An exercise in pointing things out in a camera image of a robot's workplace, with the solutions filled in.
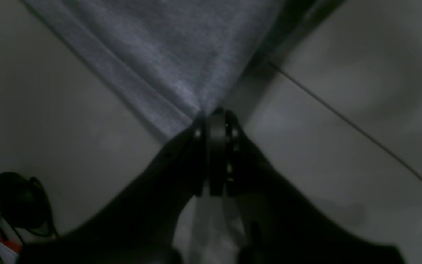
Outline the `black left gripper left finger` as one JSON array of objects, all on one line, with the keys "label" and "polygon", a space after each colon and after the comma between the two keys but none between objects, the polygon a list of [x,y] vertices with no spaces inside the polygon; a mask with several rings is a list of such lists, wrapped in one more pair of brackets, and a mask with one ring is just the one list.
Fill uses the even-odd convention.
[{"label": "black left gripper left finger", "polygon": [[146,170],[101,212],[52,242],[24,246],[19,264],[182,264],[171,242],[178,218],[201,194],[206,117],[164,145]]}]

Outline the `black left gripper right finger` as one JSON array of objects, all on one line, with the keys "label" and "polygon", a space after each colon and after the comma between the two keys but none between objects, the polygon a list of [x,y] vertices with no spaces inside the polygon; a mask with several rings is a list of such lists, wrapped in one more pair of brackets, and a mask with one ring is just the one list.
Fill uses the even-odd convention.
[{"label": "black left gripper right finger", "polygon": [[270,164],[226,111],[227,193],[241,200],[249,244],[238,264],[403,264],[397,247],[368,242],[317,209]]}]

